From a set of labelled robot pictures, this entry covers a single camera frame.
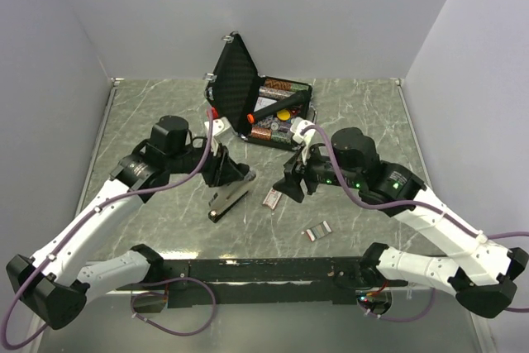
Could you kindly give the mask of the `black stapler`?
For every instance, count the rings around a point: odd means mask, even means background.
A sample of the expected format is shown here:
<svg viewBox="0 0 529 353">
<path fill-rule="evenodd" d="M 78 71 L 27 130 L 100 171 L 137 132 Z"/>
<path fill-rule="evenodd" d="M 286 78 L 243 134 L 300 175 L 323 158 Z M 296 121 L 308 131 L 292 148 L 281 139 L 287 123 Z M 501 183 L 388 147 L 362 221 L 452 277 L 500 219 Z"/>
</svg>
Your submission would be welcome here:
<svg viewBox="0 0 529 353">
<path fill-rule="evenodd" d="M 255 177 L 256 173 L 250 170 L 243 180 L 221 186 L 208 202 L 208 219 L 213 223 L 220 221 L 253 189 Z"/>
</svg>

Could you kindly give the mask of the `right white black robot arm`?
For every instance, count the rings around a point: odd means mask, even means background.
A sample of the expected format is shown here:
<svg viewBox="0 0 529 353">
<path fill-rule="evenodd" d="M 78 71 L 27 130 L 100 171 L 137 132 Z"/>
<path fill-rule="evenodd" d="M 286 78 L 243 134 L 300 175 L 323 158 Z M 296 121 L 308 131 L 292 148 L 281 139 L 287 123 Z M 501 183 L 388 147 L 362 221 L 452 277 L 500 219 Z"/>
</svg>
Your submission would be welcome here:
<svg viewBox="0 0 529 353">
<path fill-rule="evenodd" d="M 453 212 L 410 169 L 381 160 L 374 140 L 360 129 L 347 127 L 328 137 L 301 120 L 290 131 L 300 148 L 284 164 L 275 190 L 301 203 L 321 184 L 340 186 L 357 206 L 411 227 L 442 252 L 415 255 L 373 243 L 360 260 L 367 284 L 402 280 L 427 286 L 484 318 L 513 310 L 515 280 L 527 267 L 527 252 L 498 244 Z"/>
</svg>

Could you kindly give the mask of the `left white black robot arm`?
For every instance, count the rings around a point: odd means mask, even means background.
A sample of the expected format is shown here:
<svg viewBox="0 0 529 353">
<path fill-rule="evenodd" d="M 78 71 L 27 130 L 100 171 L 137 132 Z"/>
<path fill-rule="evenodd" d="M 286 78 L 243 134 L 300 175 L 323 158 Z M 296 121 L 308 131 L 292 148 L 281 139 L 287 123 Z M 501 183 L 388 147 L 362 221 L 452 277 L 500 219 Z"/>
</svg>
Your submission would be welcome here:
<svg viewBox="0 0 529 353">
<path fill-rule="evenodd" d="M 83 308 L 113 289 L 128 284 L 157 286 L 164 260 L 146 245 L 124 255 L 89 265 L 91 254 L 122 221 L 146 204 L 155 193 L 173 187 L 170 178 L 200 174 L 209 188 L 208 218 L 218 222 L 249 191 L 255 177 L 248 165 L 236 163 L 217 137 L 231 127 L 225 118 L 206 122 L 206 136 L 193 136 L 182 117 L 164 116 L 150 136 L 119 160 L 95 198 L 52 241 L 25 257 L 15 255 L 7 275 L 17 300 L 59 330 Z"/>
</svg>

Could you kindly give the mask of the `striped staple strip pack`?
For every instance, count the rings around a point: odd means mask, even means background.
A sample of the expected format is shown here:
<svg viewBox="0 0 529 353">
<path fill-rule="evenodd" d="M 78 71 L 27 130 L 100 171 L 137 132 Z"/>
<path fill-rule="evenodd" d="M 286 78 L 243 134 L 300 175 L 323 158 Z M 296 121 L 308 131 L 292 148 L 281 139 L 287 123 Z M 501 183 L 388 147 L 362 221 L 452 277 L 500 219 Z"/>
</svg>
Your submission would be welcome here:
<svg viewBox="0 0 529 353">
<path fill-rule="evenodd" d="M 303 233 L 308 237 L 310 242 L 314 242 L 330 235 L 332 229 L 327 221 L 323 221 L 313 227 L 307 228 Z"/>
</svg>

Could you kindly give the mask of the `black poker chip case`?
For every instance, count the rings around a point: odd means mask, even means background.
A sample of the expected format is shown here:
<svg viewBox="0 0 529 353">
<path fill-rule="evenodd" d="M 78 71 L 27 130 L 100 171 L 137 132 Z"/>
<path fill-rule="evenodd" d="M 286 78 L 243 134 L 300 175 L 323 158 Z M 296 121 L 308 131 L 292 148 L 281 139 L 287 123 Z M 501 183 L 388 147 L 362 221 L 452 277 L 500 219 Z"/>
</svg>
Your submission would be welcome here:
<svg viewBox="0 0 529 353">
<path fill-rule="evenodd" d="M 260 74 L 241 35 L 233 31 L 222 37 L 224 48 L 212 73 L 206 74 L 204 96 L 215 118 L 226 117 L 235 134 L 243 141 L 280 150 L 294 151 L 299 144 L 292 140 L 290 127 L 295 117 L 315 116 L 313 88 L 309 83 L 274 78 Z M 281 121 L 276 113 L 250 124 L 246 116 L 296 92 L 307 90 L 310 100 L 290 107 L 291 117 Z"/>
</svg>

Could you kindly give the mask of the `yellow poker chip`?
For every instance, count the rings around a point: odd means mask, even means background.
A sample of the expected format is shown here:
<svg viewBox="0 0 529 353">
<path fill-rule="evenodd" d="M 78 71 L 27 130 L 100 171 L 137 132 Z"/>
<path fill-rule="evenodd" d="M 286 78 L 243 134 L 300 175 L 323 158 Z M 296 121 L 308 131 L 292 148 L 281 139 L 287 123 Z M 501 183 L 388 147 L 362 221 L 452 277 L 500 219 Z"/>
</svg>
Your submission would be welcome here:
<svg viewBox="0 0 529 353">
<path fill-rule="evenodd" d="M 280 110 L 276 113 L 276 116 L 281 121 L 287 121 L 290 119 L 291 114 L 290 111 L 287 109 Z"/>
</svg>

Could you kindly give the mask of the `black marker orange cap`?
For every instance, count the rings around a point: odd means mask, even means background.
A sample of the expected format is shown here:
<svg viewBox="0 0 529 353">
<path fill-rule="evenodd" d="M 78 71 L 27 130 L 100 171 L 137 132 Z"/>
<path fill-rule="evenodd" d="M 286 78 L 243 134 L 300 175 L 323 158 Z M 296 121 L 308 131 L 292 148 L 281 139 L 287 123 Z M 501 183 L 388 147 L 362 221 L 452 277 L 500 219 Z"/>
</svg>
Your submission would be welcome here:
<svg viewBox="0 0 529 353">
<path fill-rule="evenodd" d="M 246 119 L 250 124 L 254 124 L 278 111 L 288 109 L 290 107 L 301 106 L 307 103 L 310 98 L 311 94 L 307 90 L 299 91 L 285 99 L 281 99 L 276 103 L 273 103 L 267 107 L 263 107 L 256 112 L 249 113 L 246 116 Z"/>
</svg>

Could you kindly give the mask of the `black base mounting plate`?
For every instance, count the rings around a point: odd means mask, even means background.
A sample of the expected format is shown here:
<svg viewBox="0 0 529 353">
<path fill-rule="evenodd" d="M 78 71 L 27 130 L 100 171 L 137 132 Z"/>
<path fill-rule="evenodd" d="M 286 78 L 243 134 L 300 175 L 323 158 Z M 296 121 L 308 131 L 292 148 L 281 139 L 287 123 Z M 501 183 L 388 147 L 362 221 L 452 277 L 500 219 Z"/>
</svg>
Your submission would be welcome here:
<svg viewBox="0 0 529 353">
<path fill-rule="evenodd" d="M 160 281 L 189 277 L 204 282 L 217 304 L 356 304 L 355 294 L 384 285 L 359 257 L 166 260 Z"/>
</svg>

